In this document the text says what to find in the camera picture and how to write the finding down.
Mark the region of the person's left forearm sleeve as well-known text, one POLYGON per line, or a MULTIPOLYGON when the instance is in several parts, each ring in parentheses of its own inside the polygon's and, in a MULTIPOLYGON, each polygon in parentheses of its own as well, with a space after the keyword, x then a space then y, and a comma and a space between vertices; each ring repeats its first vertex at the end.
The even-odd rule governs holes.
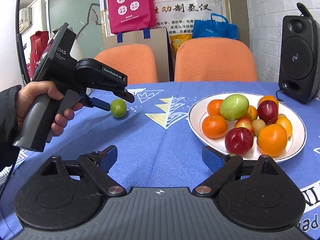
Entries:
POLYGON ((14 140, 18 134, 18 122, 16 114, 17 93, 21 85, 8 88, 1 92, 0 101, 0 171, 9 167, 17 160, 20 148, 14 146, 14 140))

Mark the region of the person's left hand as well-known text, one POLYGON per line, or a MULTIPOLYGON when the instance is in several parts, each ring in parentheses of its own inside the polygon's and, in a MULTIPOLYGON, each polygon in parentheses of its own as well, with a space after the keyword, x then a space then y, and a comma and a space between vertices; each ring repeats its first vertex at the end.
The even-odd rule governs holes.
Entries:
POLYGON ((73 106, 65 103, 60 108, 64 95, 57 89, 53 81, 31 82, 17 92, 16 116, 18 131, 26 135, 60 136, 67 122, 74 118, 74 112, 82 108, 76 102, 73 106))

